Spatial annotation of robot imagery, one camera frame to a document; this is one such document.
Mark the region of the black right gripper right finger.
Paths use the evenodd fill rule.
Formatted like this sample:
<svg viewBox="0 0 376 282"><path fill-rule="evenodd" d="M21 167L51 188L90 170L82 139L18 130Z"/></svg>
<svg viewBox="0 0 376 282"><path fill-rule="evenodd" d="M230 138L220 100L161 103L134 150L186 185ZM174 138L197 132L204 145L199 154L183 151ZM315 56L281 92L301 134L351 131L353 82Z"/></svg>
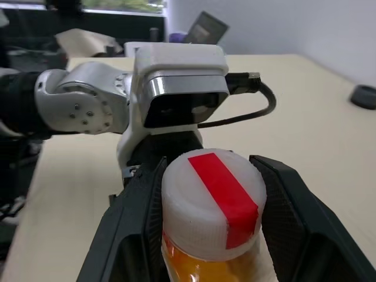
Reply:
<svg viewBox="0 0 376 282"><path fill-rule="evenodd" d="M376 269L298 172L250 156L267 190L261 227L279 282L376 282Z"/></svg>

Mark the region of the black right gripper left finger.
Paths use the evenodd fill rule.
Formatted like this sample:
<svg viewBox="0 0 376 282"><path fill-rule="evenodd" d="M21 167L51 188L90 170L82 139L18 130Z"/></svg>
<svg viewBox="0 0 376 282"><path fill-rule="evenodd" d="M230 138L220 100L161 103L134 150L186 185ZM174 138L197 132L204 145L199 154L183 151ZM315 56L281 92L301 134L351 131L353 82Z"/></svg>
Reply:
<svg viewBox="0 0 376 282"><path fill-rule="evenodd" d="M162 282L162 176L143 163L105 211L76 282Z"/></svg>

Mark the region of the clear bottle with orange drink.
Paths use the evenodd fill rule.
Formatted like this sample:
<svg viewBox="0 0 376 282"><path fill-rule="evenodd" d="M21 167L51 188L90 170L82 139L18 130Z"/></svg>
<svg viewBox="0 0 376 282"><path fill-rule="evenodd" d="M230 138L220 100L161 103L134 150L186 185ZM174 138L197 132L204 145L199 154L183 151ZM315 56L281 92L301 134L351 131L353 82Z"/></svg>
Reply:
<svg viewBox="0 0 376 282"><path fill-rule="evenodd" d="M163 234L162 255L171 282L278 282L262 232L251 249L229 261L203 261L179 250Z"/></svg>

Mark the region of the purple object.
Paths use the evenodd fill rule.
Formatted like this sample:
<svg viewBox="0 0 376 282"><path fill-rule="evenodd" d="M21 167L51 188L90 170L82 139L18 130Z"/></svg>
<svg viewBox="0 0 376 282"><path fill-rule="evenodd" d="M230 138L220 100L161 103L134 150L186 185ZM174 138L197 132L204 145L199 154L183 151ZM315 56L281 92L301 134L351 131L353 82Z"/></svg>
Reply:
<svg viewBox="0 0 376 282"><path fill-rule="evenodd" d="M174 32L169 35L170 43L189 43L186 39L186 33Z"/></svg>

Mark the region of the dark laptop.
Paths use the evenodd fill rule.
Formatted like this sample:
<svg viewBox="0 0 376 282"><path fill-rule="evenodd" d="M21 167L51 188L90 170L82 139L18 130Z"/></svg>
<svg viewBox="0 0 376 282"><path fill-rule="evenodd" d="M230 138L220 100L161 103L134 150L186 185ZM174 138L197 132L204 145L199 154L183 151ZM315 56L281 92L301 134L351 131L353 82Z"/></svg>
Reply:
<svg viewBox="0 0 376 282"><path fill-rule="evenodd" d="M183 43L217 45L228 29L226 23L203 11L189 29Z"/></svg>

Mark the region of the brown paper bag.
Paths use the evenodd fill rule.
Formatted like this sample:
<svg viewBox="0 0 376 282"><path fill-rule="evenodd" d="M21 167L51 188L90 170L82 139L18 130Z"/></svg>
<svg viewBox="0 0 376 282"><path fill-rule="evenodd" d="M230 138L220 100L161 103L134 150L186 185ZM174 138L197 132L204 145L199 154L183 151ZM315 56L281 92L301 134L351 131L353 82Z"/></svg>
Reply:
<svg viewBox="0 0 376 282"><path fill-rule="evenodd" d="M83 29L70 29L56 34L55 38L69 58L95 57L107 53L107 48L115 53L123 51L115 38Z"/></svg>

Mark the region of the white cap with red tape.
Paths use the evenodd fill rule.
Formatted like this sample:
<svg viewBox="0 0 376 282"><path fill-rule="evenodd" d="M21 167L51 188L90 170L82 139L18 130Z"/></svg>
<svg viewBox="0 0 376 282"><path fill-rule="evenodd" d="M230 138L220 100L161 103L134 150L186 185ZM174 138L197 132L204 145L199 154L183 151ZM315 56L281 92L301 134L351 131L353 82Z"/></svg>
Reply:
<svg viewBox="0 0 376 282"><path fill-rule="evenodd" d="M261 173L223 149L198 149L168 165L162 179L163 231L184 253L227 261L257 241L266 204Z"/></svg>

